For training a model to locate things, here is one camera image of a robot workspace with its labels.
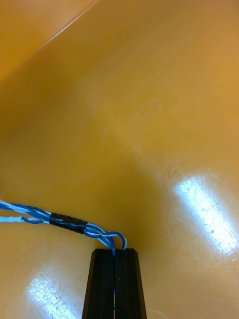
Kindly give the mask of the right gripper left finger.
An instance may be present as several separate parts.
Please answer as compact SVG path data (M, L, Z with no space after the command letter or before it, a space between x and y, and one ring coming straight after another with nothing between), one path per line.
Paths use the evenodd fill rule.
M114 317L115 260L110 250L95 249L91 255L83 319Z

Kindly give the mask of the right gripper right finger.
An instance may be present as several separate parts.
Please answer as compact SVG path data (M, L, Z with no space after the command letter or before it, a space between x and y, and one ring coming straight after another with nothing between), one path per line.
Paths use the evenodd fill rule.
M116 250L115 318L147 318L139 258L135 249Z

